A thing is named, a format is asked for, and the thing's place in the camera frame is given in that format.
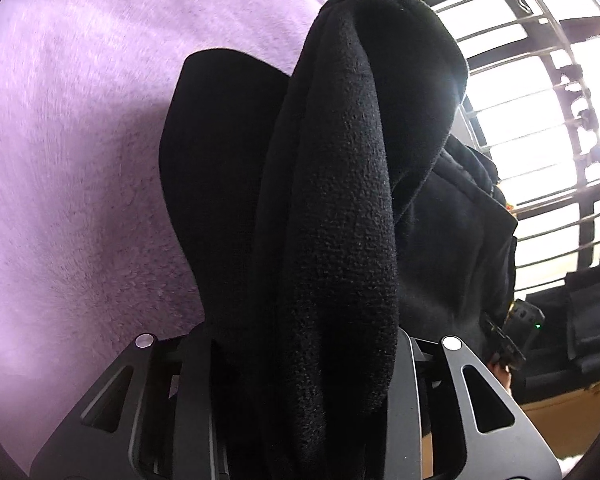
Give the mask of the person's right hand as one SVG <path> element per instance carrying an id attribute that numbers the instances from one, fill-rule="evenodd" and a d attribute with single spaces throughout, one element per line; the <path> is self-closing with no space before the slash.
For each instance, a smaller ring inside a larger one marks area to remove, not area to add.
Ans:
<path id="1" fill-rule="evenodd" d="M 512 374 L 510 374 L 509 368 L 507 366 L 501 366 L 500 363 L 489 363 L 488 367 L 503 388 L 507 391 L 510 391 L 510 386 L 512 385 Z"/>

